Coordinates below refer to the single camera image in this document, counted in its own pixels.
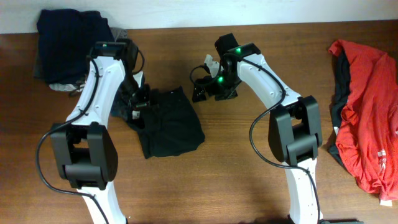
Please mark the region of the black polo shirt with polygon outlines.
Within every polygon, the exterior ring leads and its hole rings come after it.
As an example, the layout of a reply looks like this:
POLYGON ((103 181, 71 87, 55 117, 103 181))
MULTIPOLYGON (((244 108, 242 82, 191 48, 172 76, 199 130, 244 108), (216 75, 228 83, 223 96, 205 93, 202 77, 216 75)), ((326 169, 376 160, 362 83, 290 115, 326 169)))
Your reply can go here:
POLYGON ((146 159, 179 156, 205 141, 200 120, 182 87, 160 92, 146 86, 143 91, 149 106, 139 110, 138 118, 133 118, 132 106, 120 93, 114 97, 111 115, 123 119, 138 134, 146 159))

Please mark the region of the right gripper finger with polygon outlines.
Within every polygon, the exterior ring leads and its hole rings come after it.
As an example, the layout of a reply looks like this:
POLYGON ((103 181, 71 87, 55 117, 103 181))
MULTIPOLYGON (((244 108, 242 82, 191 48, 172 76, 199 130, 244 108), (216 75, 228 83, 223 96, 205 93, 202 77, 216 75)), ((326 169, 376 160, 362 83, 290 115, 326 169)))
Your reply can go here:
POLYGON ((235 88, 219 88, 215 90, 214 93, 215 100, 230 100, 238 96, 238 93, 235 88))
POLYGON ((205 100, 207 100, 205 88, 198 85, 194 85, 192 102, 198 103, 200 101, 205 101, 205 100))

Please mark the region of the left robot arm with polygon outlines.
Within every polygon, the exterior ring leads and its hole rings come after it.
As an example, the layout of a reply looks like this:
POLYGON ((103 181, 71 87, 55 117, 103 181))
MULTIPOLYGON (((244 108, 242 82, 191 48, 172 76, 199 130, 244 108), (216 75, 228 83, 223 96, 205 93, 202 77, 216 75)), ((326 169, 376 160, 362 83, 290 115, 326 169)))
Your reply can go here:
POLYGON ((150 104, 143 71, 134 69, 140 55, 131 39, 95 43, 78 103, 48 133, 58 173, 71 186, 67 193, 83 197, 94 223, 127 223, 114 188, 118 154, 108 120, 116 96, 126 106, 123 118, 150 104))

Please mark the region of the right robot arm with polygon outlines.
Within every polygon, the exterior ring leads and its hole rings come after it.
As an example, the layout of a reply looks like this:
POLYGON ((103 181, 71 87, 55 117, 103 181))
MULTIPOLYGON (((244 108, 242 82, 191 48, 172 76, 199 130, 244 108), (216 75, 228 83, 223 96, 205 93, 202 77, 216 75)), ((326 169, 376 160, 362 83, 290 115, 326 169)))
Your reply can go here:
POLYGON ((246 83, 266 107, 249 128, 269 116, 268 143, 276 161, 255 153, 266 163, 285 170, 289 188, 291 223, 321 223, 323 215, 317 194, 315 169, 322 144, 320 113, 313 96, 302 97, 286 85, 266 62, 254 43, 238 44, 232 33, 215 42, 220 61, 207 55, 201 68, 207 75, 192 79, 193 102, 228 100, 237 96, 240 83, 246 83))

